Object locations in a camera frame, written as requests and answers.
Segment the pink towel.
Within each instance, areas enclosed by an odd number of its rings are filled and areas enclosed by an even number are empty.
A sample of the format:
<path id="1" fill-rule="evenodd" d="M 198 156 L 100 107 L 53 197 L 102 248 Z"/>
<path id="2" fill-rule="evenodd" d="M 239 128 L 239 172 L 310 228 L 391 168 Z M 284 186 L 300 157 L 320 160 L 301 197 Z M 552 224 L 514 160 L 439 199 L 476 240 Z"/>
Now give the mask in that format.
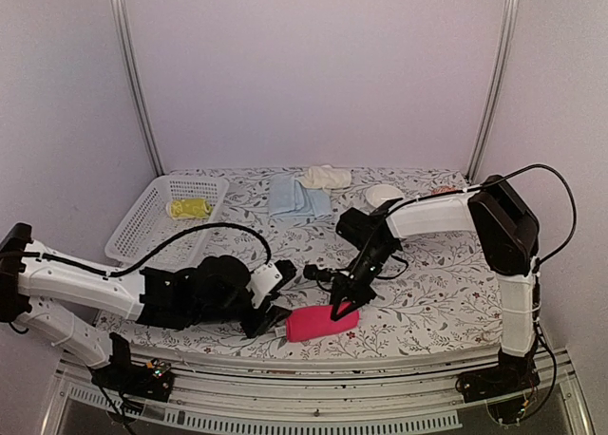
<path id="1" fill-rule="evenodd" d="M 351 312 L 338 321 L 331 320 L 331 312 L 331 306 L 296 309 L 282 325 L 275 327 L 275 336 L 299 343 L 349 331 L 359 324 L 359 311 Z"/>

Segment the green crocodile pattern towel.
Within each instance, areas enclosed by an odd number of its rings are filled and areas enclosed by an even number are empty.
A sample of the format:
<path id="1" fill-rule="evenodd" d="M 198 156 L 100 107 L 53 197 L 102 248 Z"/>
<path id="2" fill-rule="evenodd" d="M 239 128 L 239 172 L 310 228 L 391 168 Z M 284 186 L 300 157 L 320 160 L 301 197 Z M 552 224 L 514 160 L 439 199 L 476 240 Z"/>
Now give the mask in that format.
<path id="1" fill-rule="evenodd" d="M 166 204 L 165 210 L 172 219 L 207 219 L 213 213 L 206 199 L 175 199 Z"/>

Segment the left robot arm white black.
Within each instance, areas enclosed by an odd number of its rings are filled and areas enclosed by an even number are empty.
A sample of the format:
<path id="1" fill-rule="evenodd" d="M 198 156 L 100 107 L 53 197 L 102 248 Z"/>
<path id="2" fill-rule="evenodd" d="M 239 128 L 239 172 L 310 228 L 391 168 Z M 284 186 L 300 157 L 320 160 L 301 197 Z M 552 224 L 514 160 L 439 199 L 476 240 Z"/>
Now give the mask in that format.
<path id="1" fill-rule="evenodd" d="M 207 256 L 177 271 L 148 267 L 143 259 L 123 270 L 96 268 L 33 240 L 30 225 L 17 223 L 1 242 L 1 320 L 75 355 L 102 390 L 167 402 L 175 380 L 169 363 L 134 363 L 125 338 L 99 331 L 65 303 L 174 331 L 236 321 L 247 337 L 257 338 L 290 315 L 274 302 L 295 275 L 289 260 L 268 260 L 251 271 L 229 255 Z"/>

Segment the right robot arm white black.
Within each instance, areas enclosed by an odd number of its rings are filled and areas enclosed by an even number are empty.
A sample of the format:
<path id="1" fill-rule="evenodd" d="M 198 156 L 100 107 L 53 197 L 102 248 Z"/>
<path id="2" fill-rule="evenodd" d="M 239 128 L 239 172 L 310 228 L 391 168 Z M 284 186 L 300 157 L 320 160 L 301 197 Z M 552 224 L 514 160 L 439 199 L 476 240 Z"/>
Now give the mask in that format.
<path id="1" fill-rule="evenodd" d="M 408 236 L 473 231 L 501 293 L 503 331 L 494 367 L 464 372 L 456 388 L 468 403 L 533 388 L 540 382 L 534 355 L 539 344 L 538 235 L 540 225 L 508 181 L 492 176 L 481 185 L 404 201 L 388 199 L 371 213 L 351 208 L 336 232 L 358 254 L 332 274 L 331 319 L 338 321 L 371 302 L 372 282 Z"/>

